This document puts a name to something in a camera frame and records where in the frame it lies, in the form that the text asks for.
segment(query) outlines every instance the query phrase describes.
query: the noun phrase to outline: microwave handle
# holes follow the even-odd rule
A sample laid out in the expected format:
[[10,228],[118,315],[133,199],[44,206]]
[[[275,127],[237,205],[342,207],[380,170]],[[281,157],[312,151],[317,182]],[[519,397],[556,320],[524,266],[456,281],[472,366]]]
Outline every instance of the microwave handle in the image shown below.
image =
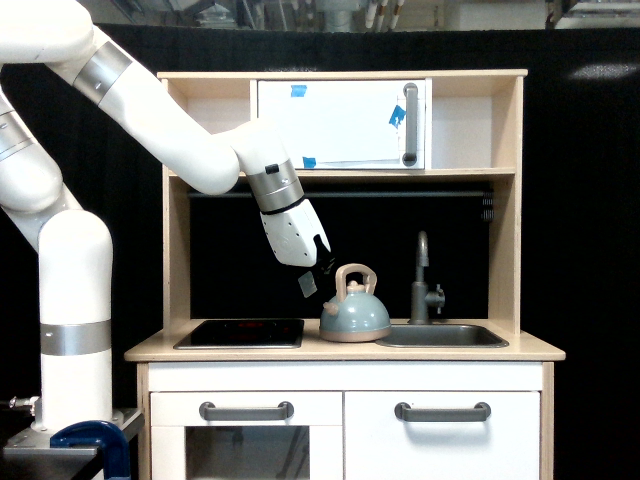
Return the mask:
[[402,163],[410,167],[418,160],[418,87],[415,83],[404,86],[404,96],[407,97],[407,131]]
[[211,402],[200,405],[200,416],[206,421],[264,422],[286,420],[293,416],[293,405],[282,402],[277,407],[268,408],[217,408]]

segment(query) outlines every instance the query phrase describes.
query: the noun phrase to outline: ceiling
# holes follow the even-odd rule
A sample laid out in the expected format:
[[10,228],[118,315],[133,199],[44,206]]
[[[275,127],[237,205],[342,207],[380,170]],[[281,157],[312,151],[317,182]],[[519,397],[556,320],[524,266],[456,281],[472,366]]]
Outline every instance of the ceiling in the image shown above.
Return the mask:
[[640,26],[640,0],[78,1],[95,23],[202,28],[387,32]]

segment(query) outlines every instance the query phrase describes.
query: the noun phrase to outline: stovetop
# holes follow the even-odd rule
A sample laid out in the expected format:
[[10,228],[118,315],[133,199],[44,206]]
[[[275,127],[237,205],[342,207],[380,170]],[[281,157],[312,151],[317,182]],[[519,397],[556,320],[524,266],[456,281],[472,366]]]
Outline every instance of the stovetop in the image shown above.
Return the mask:
[[300,318],[205,320],[173,348],[298,348],[303,328]]

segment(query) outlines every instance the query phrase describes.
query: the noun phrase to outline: blue kettle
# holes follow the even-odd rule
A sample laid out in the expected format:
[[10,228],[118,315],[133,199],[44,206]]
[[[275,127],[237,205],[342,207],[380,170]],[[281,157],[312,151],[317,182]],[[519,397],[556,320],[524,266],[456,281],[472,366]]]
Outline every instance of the blue kettle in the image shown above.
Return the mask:
[[[346,284],[350,273],[362,273],[363,284]],[[373,296],[378,278],[369,267],[349,263],[336,271],[336,296],[324,304],[320,338],[332,342],[370,342],[391,333],[389,313]]]

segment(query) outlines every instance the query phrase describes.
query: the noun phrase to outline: oven window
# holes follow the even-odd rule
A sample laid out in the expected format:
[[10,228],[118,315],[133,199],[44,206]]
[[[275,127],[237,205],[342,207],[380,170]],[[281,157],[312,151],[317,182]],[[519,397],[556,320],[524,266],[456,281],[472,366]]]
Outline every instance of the oven window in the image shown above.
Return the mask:
[[309,427],[187,427],[187,479],[309,479]]

